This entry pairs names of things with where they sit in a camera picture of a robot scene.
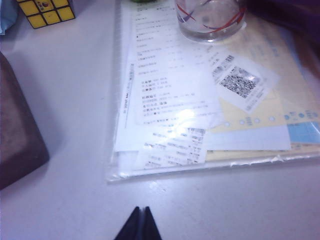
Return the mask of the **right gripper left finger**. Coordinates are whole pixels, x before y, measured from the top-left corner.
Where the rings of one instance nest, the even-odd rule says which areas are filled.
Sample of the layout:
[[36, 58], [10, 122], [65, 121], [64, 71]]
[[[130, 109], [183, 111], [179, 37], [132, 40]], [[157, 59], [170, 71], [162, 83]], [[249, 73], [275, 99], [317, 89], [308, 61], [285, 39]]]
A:
[[136, 206], [114, 240], [141, 240], [142, 223], [142, 211]]

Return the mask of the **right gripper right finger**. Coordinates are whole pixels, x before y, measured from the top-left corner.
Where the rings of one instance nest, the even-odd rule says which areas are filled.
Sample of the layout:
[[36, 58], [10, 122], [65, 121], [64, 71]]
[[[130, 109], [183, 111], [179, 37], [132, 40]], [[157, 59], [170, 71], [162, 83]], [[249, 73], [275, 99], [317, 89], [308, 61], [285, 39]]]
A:
[[144, 210], [143, 239], [144, 240], [162, 240], [162, 237], [156, 225], [155, 219], [148, 206]]

